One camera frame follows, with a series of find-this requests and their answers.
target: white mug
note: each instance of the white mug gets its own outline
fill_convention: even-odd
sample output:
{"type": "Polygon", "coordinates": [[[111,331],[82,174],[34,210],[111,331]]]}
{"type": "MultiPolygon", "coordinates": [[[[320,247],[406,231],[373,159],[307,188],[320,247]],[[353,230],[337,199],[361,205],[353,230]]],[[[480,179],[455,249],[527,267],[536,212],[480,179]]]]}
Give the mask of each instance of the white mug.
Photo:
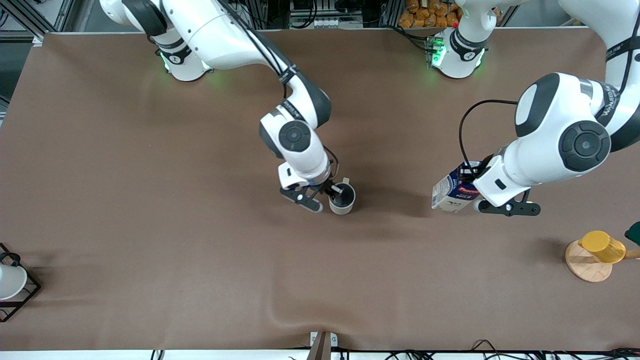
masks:
{"type": "Polygon", "coordinates": [[[20,266],[20,256],[12,252],[4,252],[0,254],[0,262],[7,256],[13,260],[13,263],[0,264],[0,300],[16,296],[27,283],[27,270],[20,266]]]}

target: brown table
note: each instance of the brown table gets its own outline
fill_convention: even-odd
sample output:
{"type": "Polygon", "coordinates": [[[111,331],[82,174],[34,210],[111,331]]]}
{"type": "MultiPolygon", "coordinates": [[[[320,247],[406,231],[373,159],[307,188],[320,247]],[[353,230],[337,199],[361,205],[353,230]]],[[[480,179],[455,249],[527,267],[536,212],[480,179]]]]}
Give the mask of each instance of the brown table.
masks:
{"type": "MultiPolygon", "coordinates": [[[[590,30],[501,29],[457,81],[391,31],[268,37],[332,98],[318,133],[354,212],[280,196],[280,162],[258,137],[282,93],[268,68],[179,83],[142,35],[48,35],[1,128],[0,239],[44,285],[0,325],[3,350],[295,347],[320,328],[358,349],[638,346],[640,265],[588,284],[562,255],[639,220],[640,146],[535,188],[536,218],[429,206],[461,162],[471,104],[516,100],[552,71],[604,79],[590,30]]],[[[469,118],[472,158],[515,138],[513,111],[469,118]]]]}

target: green object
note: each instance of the green object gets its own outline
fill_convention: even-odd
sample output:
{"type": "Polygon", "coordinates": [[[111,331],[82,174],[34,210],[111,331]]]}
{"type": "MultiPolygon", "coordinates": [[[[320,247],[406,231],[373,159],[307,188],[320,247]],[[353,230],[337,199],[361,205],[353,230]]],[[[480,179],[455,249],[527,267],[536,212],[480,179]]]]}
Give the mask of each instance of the green object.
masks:
{"type": "Polygon", "coordinates": [[[625,231],[625,237],[640,245],[640,221],[633,224],[629,230],[625,231]]]}

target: velcro strap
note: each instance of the velcro strap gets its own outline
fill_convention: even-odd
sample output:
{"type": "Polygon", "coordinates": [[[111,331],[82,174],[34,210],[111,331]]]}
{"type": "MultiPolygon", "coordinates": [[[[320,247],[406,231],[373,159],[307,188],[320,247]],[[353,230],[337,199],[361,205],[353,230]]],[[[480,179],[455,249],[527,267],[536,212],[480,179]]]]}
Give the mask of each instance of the velcro strap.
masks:
{"type": "Polygon", "coordinates": [[[631,37],[607,50],[607,61],[629,51],[640,49],[640,37],[631,37]]]}
{"type": "Polygon", "coordinates": [[[296,66],[296,64],[291,64],[290,67],[287,67],[287,69],[282,72],[282,75],[280,75],[278,80],[280,80],[280,83],[284,85],[288,83],[289,80],[291,80],[291,78],[293,78],[297,73],[298,67],[296,66]]]}

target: wooden base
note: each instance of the wooden base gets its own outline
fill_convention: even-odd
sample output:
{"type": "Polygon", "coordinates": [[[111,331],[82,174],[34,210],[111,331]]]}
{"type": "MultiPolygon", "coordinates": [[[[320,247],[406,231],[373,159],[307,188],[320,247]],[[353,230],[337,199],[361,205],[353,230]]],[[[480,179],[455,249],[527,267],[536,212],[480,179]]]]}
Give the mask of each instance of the wooden base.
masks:
{"type": "Polygon", "coordinates": [[[578,245],[578,240],[572,242],[564,251],[566,266],[580,279],[588,282],[600,282],[606,280],[611,275],[613,265],[603,264],[587,250],[578,245]]]}

